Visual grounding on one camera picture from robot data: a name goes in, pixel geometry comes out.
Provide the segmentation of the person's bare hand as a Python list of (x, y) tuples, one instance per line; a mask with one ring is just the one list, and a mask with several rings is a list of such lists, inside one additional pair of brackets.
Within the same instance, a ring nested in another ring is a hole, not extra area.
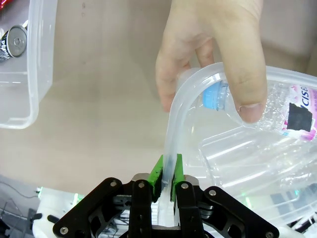
[(172, 1), (156, 60), (156, 84), (165, 111), (192, 55), (201, 67), (213, 64), (217, 43), (237, 113), (247, 123), (260, 120), (267, 101), (262, 8), (261, 0)]

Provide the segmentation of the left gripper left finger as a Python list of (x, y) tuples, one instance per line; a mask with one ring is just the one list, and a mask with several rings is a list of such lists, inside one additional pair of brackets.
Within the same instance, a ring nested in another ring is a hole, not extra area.
[(159, 158), (150, 174), (137, 174), (129, 183), (106, 178), (53, 226), (58, 238), (97, 238), (109, 224), (129, 211), (129, 227), (125, 237), (152, 236), (151, 204), (161, 192), (163, 158)]

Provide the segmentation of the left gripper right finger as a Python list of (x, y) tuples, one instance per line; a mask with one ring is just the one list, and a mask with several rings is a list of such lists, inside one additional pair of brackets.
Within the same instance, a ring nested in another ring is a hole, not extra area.
[(224, 238), (277, 238), (277, 227), (217, 186), (201, 189), (196, 178), (185, 179), (177, 154), (172, 186), (184, 238), (211, 238), (204, 225)]

